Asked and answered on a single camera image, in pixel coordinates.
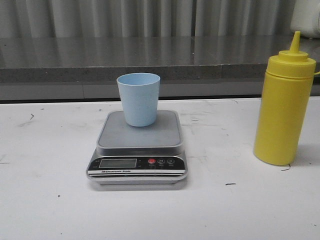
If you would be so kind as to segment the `light blue plastic cup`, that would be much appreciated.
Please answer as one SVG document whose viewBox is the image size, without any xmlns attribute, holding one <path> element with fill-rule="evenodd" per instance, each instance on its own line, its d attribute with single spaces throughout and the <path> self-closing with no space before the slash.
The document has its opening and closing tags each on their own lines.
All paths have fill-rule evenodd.
<svg viewBox="0 0 320 240">
<path fill-rule="evenodd" d="M 145 72 L 129 73 L 117 78 L 127 124 L 146 127 L 156 121 L 160 81 L 159 75 Z"/>
</svg>

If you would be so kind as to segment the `yellow squeeze bottle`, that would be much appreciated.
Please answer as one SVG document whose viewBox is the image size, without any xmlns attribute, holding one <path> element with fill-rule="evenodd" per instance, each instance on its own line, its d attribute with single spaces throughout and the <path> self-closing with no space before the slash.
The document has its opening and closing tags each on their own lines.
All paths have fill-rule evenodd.
<svg viewBox="0 0 320 240">
<path fill-rule="evenodd" d="M 253 153 L 261 161 L 285 166 L 296 156 L 311 94 L 316 61 L 300 50 L 296 31 L 288 50 L 268 59 Z"/>
</svg>

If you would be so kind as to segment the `silver digital kitchen scale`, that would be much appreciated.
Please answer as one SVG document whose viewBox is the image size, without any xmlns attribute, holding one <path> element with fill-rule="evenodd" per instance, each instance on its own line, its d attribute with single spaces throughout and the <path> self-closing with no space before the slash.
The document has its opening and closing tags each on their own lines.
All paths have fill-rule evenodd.
<svg viewBox="0 0 320 240">
<path fill-rule="evenodd" d="M 86 169 L 100 185 L 171 185 L 187 178 L 179 115 L 159 110 L 149 126 L 131 126 L 123 111 L 107 115 Z"/>
</svg>

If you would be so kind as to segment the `grey stone countertop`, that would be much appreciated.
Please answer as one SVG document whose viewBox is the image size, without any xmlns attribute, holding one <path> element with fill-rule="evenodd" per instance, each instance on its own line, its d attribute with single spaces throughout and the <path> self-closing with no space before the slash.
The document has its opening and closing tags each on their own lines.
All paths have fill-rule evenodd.
<svg viewBox="0 0 320 240">
<path fill-rule="evenodd" d="M 119 98 L 117 78 L 159 75 L 162 100 L 258 97 L 270 56 L 292 35 L 3 38 L 0 100 Z"/>
</svg>

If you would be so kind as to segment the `white rice cooker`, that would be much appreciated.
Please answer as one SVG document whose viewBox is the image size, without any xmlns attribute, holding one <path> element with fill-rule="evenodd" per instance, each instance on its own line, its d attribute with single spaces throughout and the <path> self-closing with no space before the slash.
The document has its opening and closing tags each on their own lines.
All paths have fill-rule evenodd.
<svg viewBox="0 0 320 240">
<path fill-rule="evenodd" d="M 291 32 L 306 38 L 320 38 L 320 0 L 296 0 L 290 23 Z"/>
</svg>

